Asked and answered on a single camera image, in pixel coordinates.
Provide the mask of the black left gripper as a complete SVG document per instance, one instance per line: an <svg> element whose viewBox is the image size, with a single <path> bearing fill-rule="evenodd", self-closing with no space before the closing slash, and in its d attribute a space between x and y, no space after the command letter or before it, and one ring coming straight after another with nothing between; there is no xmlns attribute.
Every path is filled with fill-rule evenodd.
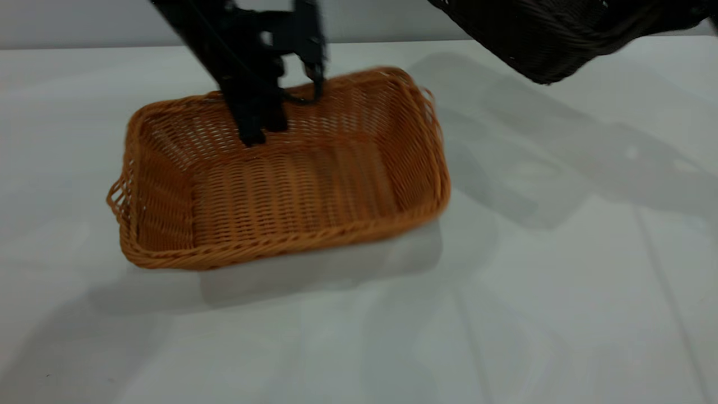
<svg viewBox="0 0 718 404"><path fill-rule="evenodd" d="M286 10L247 10L235 1L151 1L227 100L241 143L266 143L266 131L287 131L287 93L280 51L262 41L288 20Z"/></svg>

